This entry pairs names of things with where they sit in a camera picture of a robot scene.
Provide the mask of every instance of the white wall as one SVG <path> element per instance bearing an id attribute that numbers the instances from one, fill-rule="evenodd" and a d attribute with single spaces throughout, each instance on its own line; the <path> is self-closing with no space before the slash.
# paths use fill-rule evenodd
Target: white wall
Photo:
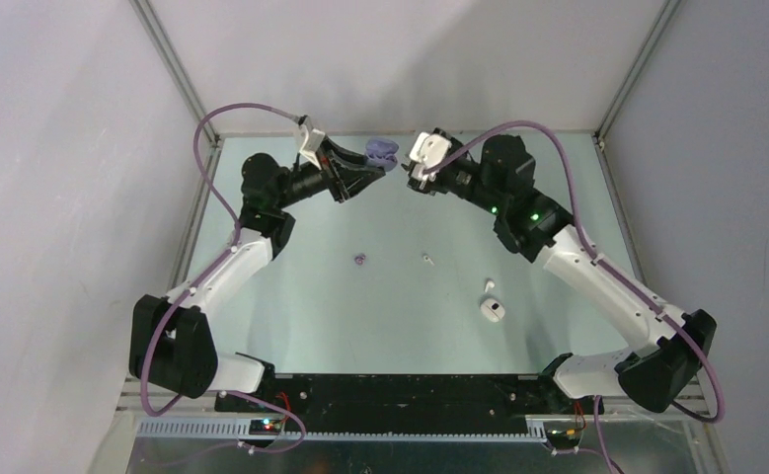
<path id="1" fill-rule="evenodd" d="M 329 130 L 593 130 L 663 0 L 153 2 L 204 104 L 265 102 Z M 266 114 L 221 131 L 287 131 Z"/>
<path id="2" fill-rule="evenodd" d="M 685 2 L 607 137 L 650 283 L 719 322 L 734 472 L 769 472 L 769 2 Z"/>
<path id="3" fill-rule="evenodd" d="M 0 472 L 84 472 L 172 271 L 193 120 L 128 2 L 0 1 Z"/>

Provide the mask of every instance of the small purple object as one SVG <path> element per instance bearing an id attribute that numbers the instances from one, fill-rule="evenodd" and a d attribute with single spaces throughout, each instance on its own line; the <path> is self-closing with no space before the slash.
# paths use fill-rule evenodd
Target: small purple object
<path id="1" fill-rule="evenodd" d="M 399 151 L 399 144 L 387 138 L 370 138 L 366 142 L 366 161 L 384 168 L 384 171 L 390 171 L 399 164 L 396 159 L 396 152 Z"/>

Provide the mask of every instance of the red wire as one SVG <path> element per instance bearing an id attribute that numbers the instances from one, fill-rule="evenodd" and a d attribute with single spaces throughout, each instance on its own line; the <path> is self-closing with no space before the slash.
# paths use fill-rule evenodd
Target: red wire
<path id="1" fill-rule="evenodd" d="M 584 410 L 581 408 L 581 403 L 575 402 L 574 403 L 574 411 L 577 412 L 576 421 L 578 422 L 578 417 L 581 417 L 581 420 L 584 422 L 584 425 L 582 425 L 579 430 L 584 430 L 587 428 L 587 419 L 584 417 Z"/>
<path id="2" fill-rule="evenodd" d="M 276 398 L 281 398 L 285 402 L 285 410 L 291 411 L 291 402 L 288 401 L 288 396 L 285 395 L 285 392 L 279 392 L 276 394 Z M 285 415 L 285 418 L 282 419 L 282 422 L 285 423 L 288 421 L 288 416 Z"/>

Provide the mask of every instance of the light blue table surface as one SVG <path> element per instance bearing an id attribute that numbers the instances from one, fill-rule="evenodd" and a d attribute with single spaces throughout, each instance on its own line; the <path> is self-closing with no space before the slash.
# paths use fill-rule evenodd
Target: light blue table surface
<path id="1" fill-rule="evenodd" d="M 458 135 L 465 142 L 474 134 Z M 590 237 L 629 269 L 611 198 L 589 135 L 561 133 Z M 412 136 L 388 136 L 403 156 Z M 558 154 L 544 136 L 524 133 L 535 157 L 536 187 L 569 208 Z M 362 151 L 368 136 L 333 139 Z M 241 166 L 257 152 L 290 166 L 290 137 L 227 138 L 215 185 L 234 208 Z M 476 159 L 479 147 L 472 150 Z M 494 217 L 453 195 L 420 195 L 401 169 L 337 204 L 328 193 L 288 210 L 297 220 L 278 258 L 247 281 L 213 317 L 224 352 L 270 361 L 279 372 L 534 373 L 555 356 L 625 347 L 599 311 L 557 277 L 510 254 L 492 231 Z M 191 275 L 217 255 L 232 222 L 213 198 Z M 359 267 L 356 254 L 366 254 Z M 427 253 L 435 265 L 423 260 Z M 480 312 L 486 278 L 506 308 L 492 323 Z"/>

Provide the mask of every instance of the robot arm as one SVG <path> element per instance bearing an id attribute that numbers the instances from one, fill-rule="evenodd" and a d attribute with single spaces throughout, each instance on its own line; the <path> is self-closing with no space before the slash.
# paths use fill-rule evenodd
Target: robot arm
<path id="1" fill-rule="evenodd" d="M 423 194 L 453 193 L 494 214 L 495 233 L 509 252 L 523 255 L 596 303 L 628 343 L 614 353 L 560 355 L 543 374 L 572 399 L 628 395 L 650 411 L 664 411 L 695 376 L 700 362 L 681 337 L 605 267 L 660 305 L 705 354 L 715 320 L 703 310 L 686 314 L 662 300 L 604 254 L 590 257 L 571 214 L 535 189 L 535 160 L 520 137 L 489 138 L 480 163 L 464 155 L 436 173 L 425 172 L 460 147 L 462 143 L 440 129 L 420 134 L 405 167 L 408 187 Z"/>
<path id="2" fill-rule="evenodd" d="M 252 393 L 259 386 L 265 363 L 247 355 L 218 353 L 210 331 L 213 316 L 285 247 L 295 222 L 285 208 L 325 190 L 335 201 L 343 202 L 386 173 L 386 167 L 374 158 L 339 147 L 307 117 L 298 125 L 299 154 L 308 162 L 300 165 L 298 161 L 289 169 L 265 153 L 245 160 L 240 231 L 233 233 L 219 257 L 197 277 L 162 298 L 145 295 L 135 305 L 129 360 L 132 375 L 141 376 L 155 328 L 172 303 L 186 294 L 155 347 L 149 382 L 191 398 L 207 390 Z"/>

